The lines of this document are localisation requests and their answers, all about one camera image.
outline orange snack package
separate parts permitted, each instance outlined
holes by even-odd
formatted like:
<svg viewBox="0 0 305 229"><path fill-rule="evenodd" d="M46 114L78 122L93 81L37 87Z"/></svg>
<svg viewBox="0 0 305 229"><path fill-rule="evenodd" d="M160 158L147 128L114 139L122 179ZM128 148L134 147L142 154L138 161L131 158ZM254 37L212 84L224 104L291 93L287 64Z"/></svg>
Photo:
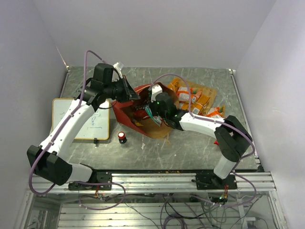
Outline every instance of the orange snack package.
<svg viewBox="0 0 305 229"><path fill-rule="evenodd" d="M209 96L202 94L194 104L191 104L192 113L194 113L195 115L200 114L200 112L206 107L209 100L210 100ZM189 109L189 104L179 103L179 108L187 111Z"/></svg>
<svg viewBox="0 0 305 229"><path fill-rule="evenodd" d="M177 93L180 86L179 78L174 78L173 81L168 85L168 88Z"/></svg>
<svg viewBox="0 0 305 229"><path fill-rule="evenodd" d="M224 105L220 107L212 107L206 116L210 118L224 118L224 110Z"/></svg>
<svg viewBox="0 0 305 229"><path fill-rule="evenodd" d="M190 90L192 94L191 99L193 104L200 97L202 91L199 88L190 88ZM177 97L179 99L179 102L189 103L189 93L187 91L187 87L179 87L177 91Z"/></svg>

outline gray wall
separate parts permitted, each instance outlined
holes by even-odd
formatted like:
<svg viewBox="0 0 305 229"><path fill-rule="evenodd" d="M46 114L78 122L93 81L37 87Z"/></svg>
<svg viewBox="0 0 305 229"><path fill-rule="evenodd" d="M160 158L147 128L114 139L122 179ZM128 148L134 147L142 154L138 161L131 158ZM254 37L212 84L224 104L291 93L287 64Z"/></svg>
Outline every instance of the gray wall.
<svg viewBox="0 0 305 229"><path fill-rule="evenodd" d="M292 229L305 226L305 1L278 0L237 68L258 154Z"/></svg>
<svg viewBox="0 0 305 229"><path fill-rule="evenodd" d="M34 0L68 65L236 69L275 0ZM95 58L89 58L91 66Z"/></svg>
<svg viewBox="0 0 305 229"><path fill-rule="evenodd" d="M31 0L0 7L0 228L13 228L30 166L26 151L51 127L66 67Z"/></svg>

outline gray marble surface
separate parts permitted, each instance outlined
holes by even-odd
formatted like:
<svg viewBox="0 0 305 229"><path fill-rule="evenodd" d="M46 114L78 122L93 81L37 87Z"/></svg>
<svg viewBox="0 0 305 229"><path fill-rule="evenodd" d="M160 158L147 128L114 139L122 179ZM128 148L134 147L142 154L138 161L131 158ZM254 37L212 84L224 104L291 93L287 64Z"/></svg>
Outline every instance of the gray marble surface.
<svg viewBox="0 0 305 229"><path fill-rule="evenodd" d="M88 68L92 77L93 68ZM176 73L185 79L217 89L213 106L225 105L225 114L236 116L245 125L242 111L229 71L208 68L123 68L132 87L151 83L165 73ZM165 77L168 84L173 79ZM83 68L71 67L63 98L71 98L83 80ZM121 145L117 134L124 131L128 139ZM110 138L100 141L97 148L92 141L79 140L70 147L71 163L83 163L96 169L214 169L221 152L214 139L196 132L173 130L167 139L151 139L117 123L111 110ZM245 158L238 169L256 169L253 156Z"/></svg>

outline small whiteboard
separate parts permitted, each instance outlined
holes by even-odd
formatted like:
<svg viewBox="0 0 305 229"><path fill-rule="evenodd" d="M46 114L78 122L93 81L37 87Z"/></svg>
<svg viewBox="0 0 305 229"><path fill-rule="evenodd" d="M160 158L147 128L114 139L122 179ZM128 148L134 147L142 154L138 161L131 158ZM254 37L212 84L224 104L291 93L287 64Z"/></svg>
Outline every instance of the small whiteboard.
<svg viewBox="0 0 305 229"><path fill-rule="evenodd" d="M52 112L52 130L58 125L68 111L73 99L54 99ZM102 108L110 107L106 100L100 105ZM109 109L98 109L82 126L75 139L106 140L109 138Z"/></svg>

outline small red bottle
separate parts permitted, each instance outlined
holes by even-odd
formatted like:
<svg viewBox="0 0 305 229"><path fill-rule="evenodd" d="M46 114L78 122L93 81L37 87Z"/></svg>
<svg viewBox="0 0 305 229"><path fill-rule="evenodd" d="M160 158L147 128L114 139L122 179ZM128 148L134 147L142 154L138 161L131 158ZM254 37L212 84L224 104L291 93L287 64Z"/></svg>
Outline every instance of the small red bottle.
<svg viewBox="0 0 305 229"><path fill-rule="evenodd" d="M118 137L119 137L119 142L121 144L124 144L127 142L127 138L125 137L125 133L124 132L119 132L118 133Z"/></svg>

